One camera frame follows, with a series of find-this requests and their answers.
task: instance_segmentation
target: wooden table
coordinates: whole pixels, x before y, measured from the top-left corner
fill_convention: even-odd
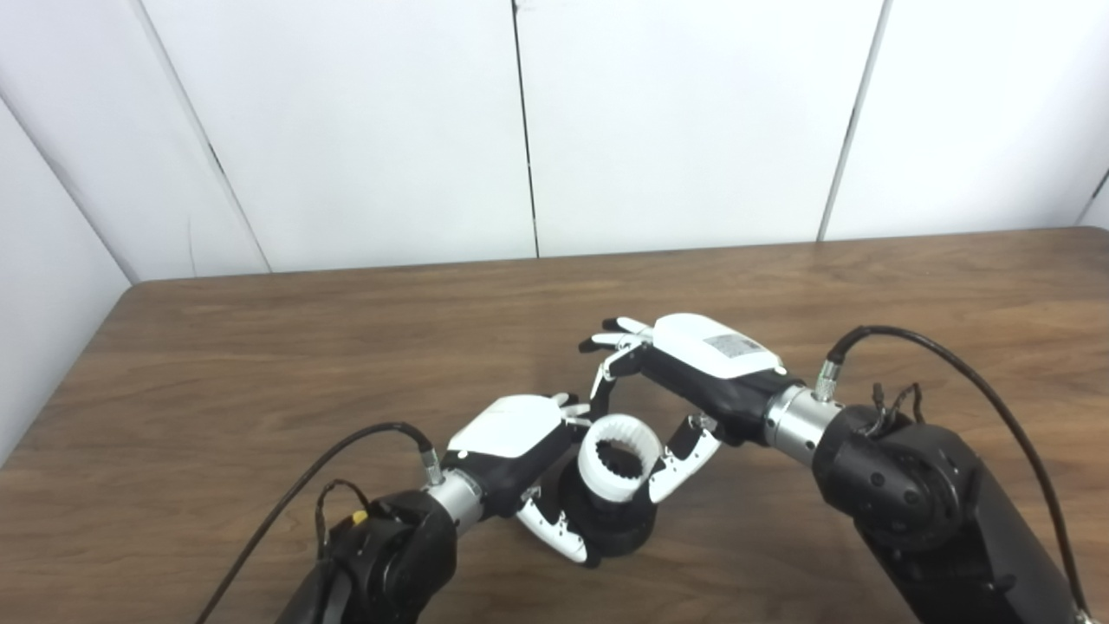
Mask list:
[[[440,447],[494,399],[588,392],[601,319],[696,310],[806,379],[864,323],[922,331],[995,385],[1044,456],[1095,614],[1109,616],[1109,234],[1092,228],[147,282],[129,290],[0,471],[0,620],[191,622],[319,452],[404,419]],[[919,381],[1055,551],[1031,471],[986,402],[933,356],[872,340],[838,397]],[[613,409],[669,434],[686,407],[645,380]],[[415,487],[410,443],[372,439],[323,479]],[[312,563],[298,499],[213,622],[268,623]],[[333,499],[333,514],[354,509]],[[912,622],[811,475],[722,450],[651,541],[597,571],[515,522],[460,543],[423,622]]]

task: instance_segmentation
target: white plastic ring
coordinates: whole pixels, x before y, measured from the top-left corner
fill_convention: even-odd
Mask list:
[[[625,446],[642,466],[640,475],[621,477],[609,470],[598,453],[598,442],[619,442]],[[628,415],[610,415],[598,419],[581,441],[578,472],[581,473],[586,488],[598,497],[613,503],[625,503],[651,477],[661,454],[662,443],[647,423]]]

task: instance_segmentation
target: cable connector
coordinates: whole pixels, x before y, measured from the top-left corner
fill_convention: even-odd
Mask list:
[[[433,487],[442,485],[442,469],[439,468],[439,456],[435,452],[435,449],[421,452],[419,459],[424,462],[424,473],[427,474],[427,484]]]
[[[816,388],[813,389],[813,398],[821,403],[830,403],[835,395],[835,386],[840,380],[841,365],[831,360],[825,360],[821,367],[821,375],[816,376]]]

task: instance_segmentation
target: white wall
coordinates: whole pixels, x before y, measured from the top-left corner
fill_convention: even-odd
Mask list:
[[[0,2],[0,93],[133,278],[266,270],[138,2]]]
[[[827,237],[1072,225],[1106,130],[1109,2],[895,0]]]
[[[522,0],[543,255],[816,237],[881,0]]]
[[[1081,225],[1092,225],[1109,229],[1109,188],[1101,187],[1101,192],[1093,197],[1089,211],[1082,216]]]
[[[276,270],[535,256],[508,0],[145,0]]]
[[[0,463],[128,285],[0,102]]]
[[[828,237],[1069,225],[1109,167],[1105,0],[887,0],[846,160],[881,0],[144,2],[0,2],[0,458],[128,276],[814,239],[837,166]]]

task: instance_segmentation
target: black cable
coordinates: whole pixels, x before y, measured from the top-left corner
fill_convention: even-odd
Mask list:
[[[327,524],[324,520],[324,503],[327,501],[327,495],[335,490],[336,487],[345,485],[348,490],[354,492],[355,497],[358,497],[358,502],[362,503],[362,509],[367,513],[369,512],[369,499],[366,494],[362,492],[362,489],[350,483],[345,479],[333,479],[324,485],[324,489],[319,491],[319,497],[316,498],[316,565],[327,565],[334,564],[335,562],[346,565],[347,576],[350,577],[350,592],[362,590],[360,597],[365,599],[366,589],[358,586],[358,579],[355,576],[354,571],[350,570],[349,564],[337,557],[327,556]],[[319,624],[324,620],[324,611],[327,607],[327,577],[329,574],[324,573],[324,569],[321,569],[321,574],[318,576],[318,582],[316,583],[316,591],[319,595],[318,604],[316,604],[316,617],[315,624]]]
[[[348,490],[354,492],[355,497],[358,497],[358,502],[362,504],[362,509],[369,512],[369,499],[363,493],[354,483],[345,479],[333,479],[324,485],[324,489],[319,492],[319,497],[316,498],[316,561],[324,560],[324,548],[327,544],[327,525],[324,521],[324,502],[327,500],[327,495],[330,494],[332,490],[335,490],[338,485],[345,485]]]
[[[913,419],[918,424],[924,424],[924,412],[920,411],[920,403],[924,403],[924,391],[920,385],[913,382]]]
[[[380,433],[383,431],[396,431],[407,436],[408,438],[411,438],[416,442],[416,446],[419,449],[420,453],[426,453],[428,451],[435,450],[435,447],[431,444],[431,441],[428,440],[427,437],[424,436],[424,433],[420,430],[416,429],[415,427],[408,423],[390,422],[390,423],[378,423],[358,430],[352,433],[350,436],[344,438],[343,440],[340,440],[338,443],[336,443],[327,451],[325,451],[324,454],[321,456],[319,459],[316,460],[311,467],[308,467],[308,470],[304,471],[304,474],[302,474],[299,479],[297,479],[296,482],[293,483],[293,487],[288,489],[288,492],[285,492],[285,495],[282,497],[279,501],[277,501],[277,504],[274,505],[274,509],[269,512],[269,514],[265,518],[265,520],[262,521],[262,524],[260,524],[258,528],[254,531],[254,535],[251,535],[251,539],[247,540],[246,545],[243,546],[243,551],[238,553],[238,557],[235,559],[235,563],[231,565],[231,570],[227,571],[227,574],[224,575],[223,581],[220,582],[220,585],[215,589],[215,592],[212,594],[212,597],[208,599],[207,604],[204,605],[204,611],[202,611],[200,616],[196,618],[196,624],[204,624],[205,622],[207,622],[208,616],[212,615],[212,612],[215,610],[216,605],[220,604],[220,600],[223,599],[223,595],[225,593],[227,593],[227,587],[231,586],[231,582],[235,580],[235,576],[238,574],[238,571],[242,570],[243,564],[246,563],[246,559],[251,556],[251,553],[253,553],[254,549],[257,548],[258,542],[261,542],[262,538],[264,538],[266,532],[269,531],[269,528],[273,526],[273,523],[277,521],[277,516],[281,515],[281,512],[283,512],[285,508],[288,507],[289,502],[293,501],[293,499],[301,492],[301,490],[304,490],[304,487],[307,485],[309,481],[312,481],[312,478],[315,477],[316,473],[319,472],[319,470],[323,469],[325,464],[327,464],[327,462],[332,461],[335,458],[335,456],[339,454],[340,451],[343,451],[350,444],[354,444],[355,442],[362,440],[363,438],[366,438],[367,436],[373,436],[375,433]]]
[[[828,362],[842,366],[847,356],[847,351],[858,344],[858,341],[869,336],[892,336],[916,344],[928,351],[932,351],[942,360],[950,365],[956,371],[962,374],[963,377],[968,379],[970,383],[973,383],[975,388],[977,388],[986,397],[989,405],[997,410],[998,416],[1001,417],[1001,421],[1004,421],[1006,427],[1009,428],[1013,437],[1017,440],[1017,444],[1020,446],[1020,450],[1024,451],[1025,457],[1028,458],[1028,463],[1031,464],[1032,472],[1036,473],[1036,480],[1039,481],[1040,490],[1044,492],[1044,500],[1047,503],[1048,512],[1051,515],[1051,524],[1055,525],[1055,538],[1059,543],[1059,555],[1062,559],[1062,567],[1067,573],[1067,581],[1070,583],[1070,593],[1075,599],[1075,604],[1082,612],[1089,613],[1089,608],[1086,603],[1086,594],[1082,592],[1082,584],[1078,577],[1078,565],[1075,563],[1075,552],[1070,546],[1070,538],[1067,535],[1067,523],[1062,518],[1062,508],[1059,505],[1059,498],[1055,492],[1055,487],[1051,484],[1051,478],[1048,475],[1047,469],[1044,467],[1044,462],[1040,460],[1039,453],[1036,452],[1036,448],[1032,446],[1031,440],[1028,439],[1028,434],[1025,433],[1024,428],[1020,427],[1017,418],[1013,416],[1013,412],[1005,405],[1005,402],[1001,401],[1001,398],[993,388],[990,388],[988,383],[986,383],[986,380],[983,379],[981,376],[955,356],[955,354],[927,337],[902,328],[894,328],[889,326],[863,326],[855,328],[841,338],[834,347],[832,347],[832,350],[828,351],[827,356]]]

